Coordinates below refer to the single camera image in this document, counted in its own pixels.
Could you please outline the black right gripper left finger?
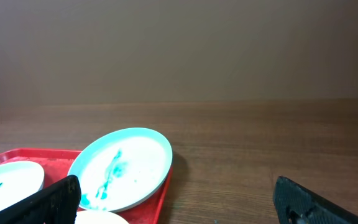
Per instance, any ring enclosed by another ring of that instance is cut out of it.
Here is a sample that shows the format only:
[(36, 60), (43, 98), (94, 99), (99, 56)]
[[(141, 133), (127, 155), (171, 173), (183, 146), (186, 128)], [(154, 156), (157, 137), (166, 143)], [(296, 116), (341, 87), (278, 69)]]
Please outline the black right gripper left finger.
[(69, 175), (0, 211), (0, 224), (74, 224), (80, 183)]

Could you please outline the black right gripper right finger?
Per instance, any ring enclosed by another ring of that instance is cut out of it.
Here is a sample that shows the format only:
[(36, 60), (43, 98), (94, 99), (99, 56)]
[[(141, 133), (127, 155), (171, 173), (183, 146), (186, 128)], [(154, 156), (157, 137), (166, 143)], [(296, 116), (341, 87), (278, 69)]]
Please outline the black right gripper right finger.
[(358, 224), (358, 216), (291, 179), (277, 178), (273, 204), (280, 224)]

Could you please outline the white plate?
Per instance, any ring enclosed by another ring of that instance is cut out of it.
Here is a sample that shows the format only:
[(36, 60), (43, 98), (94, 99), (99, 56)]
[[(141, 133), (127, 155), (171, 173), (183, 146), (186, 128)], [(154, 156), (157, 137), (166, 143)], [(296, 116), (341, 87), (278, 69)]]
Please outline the white plate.
[(0, 211), (42, 190), (45, 172), (31, 161), (0, 165)]
[(68, 174), (80, 182), (80, 208), (121, 212), (150, 198), (165, 182), (172, 161), (172, 146), (163, 134), (126, 128), (92, 142)]
[(119, 215), (107, 211), (84, 210), (76, 213), (75, 224), (129, 224)]

